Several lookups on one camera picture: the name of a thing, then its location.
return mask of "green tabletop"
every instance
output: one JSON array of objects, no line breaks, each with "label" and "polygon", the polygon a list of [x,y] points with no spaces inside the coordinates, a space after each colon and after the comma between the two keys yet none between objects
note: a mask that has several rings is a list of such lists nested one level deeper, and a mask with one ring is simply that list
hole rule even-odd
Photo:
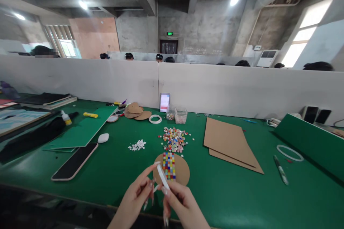
[{"label": "green tabletop", "polygon": [[[63,110],[80,113],[74,120],[75,126],[87,118],[82,113],[96,113],[96,109],[103,105],[102,102],[78,100],[64,106]],[[158,135],[163,135],[165,126],[174,126],[192,134],[186,136],[188,145],[182,153],[190,168],[188,187],[210,226],[314,229],[339,228],[344,224],[343,188],[307,160],[288,163],[276,150],[276,146],[283,143],[271,133],[274,128],[266,123],[256,120],[253,124],[236,117],[210,116],[246,130],[246,140],[265,173],[262,175],[209,155],[208,148],[203,146],[206,125],[203,114],[189,113],[186,124],[177,125],[167,121],[156,109],[145,110],[162,116],[162,122],[155,125],[148,120],[120,117],[114,123],[105,123],[91,142],[96,142],[98,136],[106,132],[110,134],[109,141],[99,145],[73,180],[51,181],[51,176],[71,156],[70,153],[38,148],[0,165],[0,184],[118,206],[128,186],[164,152],[163,141]],[[134,152],[128,149],[141,139],[147,142],[144,150]],[[289,186],[282,182],[273,155],[279,158]],[[148,205],[146,213],[162,216],[162,199],[162,193],[157,192],[154,206]],[[174,212],[172,218],[178,219]]]}]

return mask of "green marker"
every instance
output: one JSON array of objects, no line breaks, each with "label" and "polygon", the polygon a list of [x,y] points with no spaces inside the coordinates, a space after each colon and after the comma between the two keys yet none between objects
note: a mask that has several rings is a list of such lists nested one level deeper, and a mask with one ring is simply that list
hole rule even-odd
[{"label": "green marker", "polygon": [[280,174],[280,176],[282,178],[282,181],[284,182],[285,185],[289,185],[289,182],[287,180],[287,176],[284,173],[283,168],[281,167],[280,162],[279,162],[277,156],[274,155],[273,158],[275,159],[275,163],[277,165],[278,171],[280,172],[279,174]]}]

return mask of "ceiling light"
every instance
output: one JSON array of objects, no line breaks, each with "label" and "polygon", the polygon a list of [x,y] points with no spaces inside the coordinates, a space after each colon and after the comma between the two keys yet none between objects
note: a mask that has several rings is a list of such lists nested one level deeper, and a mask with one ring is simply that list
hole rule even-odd
[{"label": "ceiling light", "polygon": [[20,14],[14,14],[18,19],[25,20],[25,17]]},{"label": "ceiling light", "polygon": [[234,6],[234,5],[236,5],[238,2],[239,2],[239,0],[231,0],[231,1],[230,1],[230,5],[231,5],[231,6]]},{"label": "ceiling light", "polygon": [[79,1],[79,4],[82,7],[82,9],[87,10],[87,4],[85,4],[83,1]]}]

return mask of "air conditioner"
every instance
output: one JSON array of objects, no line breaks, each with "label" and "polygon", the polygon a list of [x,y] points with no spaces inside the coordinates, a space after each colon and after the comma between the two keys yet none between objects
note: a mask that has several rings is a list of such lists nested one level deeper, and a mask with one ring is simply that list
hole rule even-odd
[{"label": "air conditioner", "polygon": [[263,51],[261,57],[259,58],[259,61],[257,63],[257,67],[266,67],[269,68],[274,61],[276,55],[278,53],[278,50],[267,50]]}]

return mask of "smartphone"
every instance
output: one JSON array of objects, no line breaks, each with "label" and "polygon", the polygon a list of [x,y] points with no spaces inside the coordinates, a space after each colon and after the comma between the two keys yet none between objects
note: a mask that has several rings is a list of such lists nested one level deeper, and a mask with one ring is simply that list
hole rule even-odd
[{"label": "smartphone", "polygon": [[331,110],[326,110],[326,109],[321,110],[315,122],[321,123],[321,124],[326,123],[326,120],[330,116],[331,112],[332,112]]},{"label": "smartphone", "polygon": [[169,100],[170,100],[169,93],[160,93],[160,112],[169,111]]},{"label": "smartphone", "polygon": [[98,143],[88,143],[80,147],[51,177],[52,181],[70,181],[80,171],[87,159],[98,148]]},{"label": "smartphone", "polygon": [[302,113],[302,119],[313,124],[318,115],[318,111],[318,107],[306,106]]}]

